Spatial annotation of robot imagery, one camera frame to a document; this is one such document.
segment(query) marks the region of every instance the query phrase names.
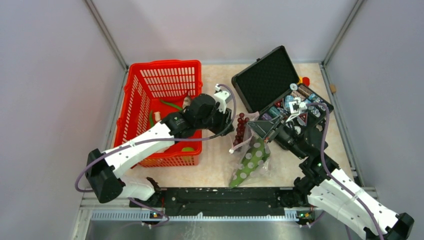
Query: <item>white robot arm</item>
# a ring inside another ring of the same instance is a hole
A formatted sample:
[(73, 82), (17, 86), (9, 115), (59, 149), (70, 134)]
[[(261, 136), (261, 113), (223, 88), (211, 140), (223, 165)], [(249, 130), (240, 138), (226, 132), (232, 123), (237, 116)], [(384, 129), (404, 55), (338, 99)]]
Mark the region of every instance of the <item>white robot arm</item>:
[(306, 104), (300, 98), (295, 98), (289, 105), (291, 114), (296, 117), (313, 105), (321, 105), (326, 109), (327, 121), (321, 134), (322, 139), (318, 144), (315, 143), (320, 145), (320, 154), (315, 158), (307, 158), (300, 165), (306, 177), (297, 183), (309, 183), (303, 185), (308, 185), (306, 188), (300, 187), (303, 194), (307, 195), (308, 203), (337, 218), (364, 240), (407, 239), (414, 219), (407, 213), (397, 214), (376, 201), (324, 153), (330, 114), (325, 103)]
[(155, 193), (154, 182), (125, 176), (125, 172), (151, 154), (186, 141), (196, 130), (208, 129), (216, 136), (232, 132), (232, 111), (227, 108), (231, 98), (230, 92), (217, 85), (213, 96), (200, 94), (185, 109), (170, 113), (130, 141), (104, 152), (91, 151), (87, 166), (92, 167), (85, 176), (99, 202), (107, 203), (117, 197), (148, 200)]

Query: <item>green vegetable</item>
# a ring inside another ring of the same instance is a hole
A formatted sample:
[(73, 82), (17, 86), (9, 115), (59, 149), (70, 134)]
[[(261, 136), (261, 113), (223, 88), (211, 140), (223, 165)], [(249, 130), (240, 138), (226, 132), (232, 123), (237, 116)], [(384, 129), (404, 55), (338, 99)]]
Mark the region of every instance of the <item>green vegetable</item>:
[(153, 121), (153, 111), (150, 111), (148, 114), (148, 121), (150, 122), (150, 128), (152, 128), (155, 125), (155, 122)]
[(167, 101), (164, 101), (164, 100), (160, 100), (160, 102), (161, 103), (163, 103), (163, 104), (166, 104), (166, 105), (168, 105), (168, 106), (171, 106), (171, 107), (173, 107), (173, 108), (176, 108), (176, 109), (178, 109), (179, 111), (181, 111), (181, 110), (183, 110), (183, 108), (182, 107), (180, 107), (180, 106), (178, 106), (178, 105), (175, 105), (175, 104), (173, 104), (173, 103), (170, 103), (170, 102), (167, 102)]
[(270, 157), (270, 150), (265, 146), (264, 140), (258, 138), (253, 146), (247, 151), (235, 175), (233, 175), (229, 187), (235, 188), (244, 182), (250, 174), (258, 167), (262, 167), (264, 162)]

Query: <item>case lid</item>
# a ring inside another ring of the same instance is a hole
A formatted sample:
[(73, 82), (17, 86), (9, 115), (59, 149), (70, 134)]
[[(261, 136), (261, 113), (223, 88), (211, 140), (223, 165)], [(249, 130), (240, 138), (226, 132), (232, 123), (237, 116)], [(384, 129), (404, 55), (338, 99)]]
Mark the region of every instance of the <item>case lid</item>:
[(298, 83), (299, 76), (284, 46), (258, 59), (231, 82), (250, 113), (262, 112)]

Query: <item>cable tie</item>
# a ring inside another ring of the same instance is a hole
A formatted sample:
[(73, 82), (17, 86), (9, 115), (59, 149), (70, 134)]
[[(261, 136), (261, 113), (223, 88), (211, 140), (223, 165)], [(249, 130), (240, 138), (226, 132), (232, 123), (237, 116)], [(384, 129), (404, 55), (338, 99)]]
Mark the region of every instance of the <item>cable tie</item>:
[(132, 147), (132, 148), (134, 148), (135, 146), (136, 146), (136, 142), (134, 141), (134, 140), (129, 140), (128, 141), (128, 144)]
[(352, 196), (351, 198), (350, 198), (350, 200), (352, 201), (352, 202), (354, 202), (355, 200), (357, 200), (358, 198), (359, 198), (359, 194), (361, 194), (361, 193), (363, 193), (364, 192), (364, 190), (362, 189), (362, 188), (360, 188), (357, 192), (355, 192), (355, 195), (354, 196)]

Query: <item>red cap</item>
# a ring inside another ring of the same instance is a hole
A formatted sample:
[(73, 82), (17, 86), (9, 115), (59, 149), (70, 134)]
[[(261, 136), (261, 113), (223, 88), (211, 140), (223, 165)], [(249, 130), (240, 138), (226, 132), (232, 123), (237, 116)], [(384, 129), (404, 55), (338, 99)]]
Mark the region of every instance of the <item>red cap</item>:
[(307, 76), (302, 77), (302, 83), (305, 84), (307, 87), (309, 87), (309, 84), (310, 84), (309, 77)]

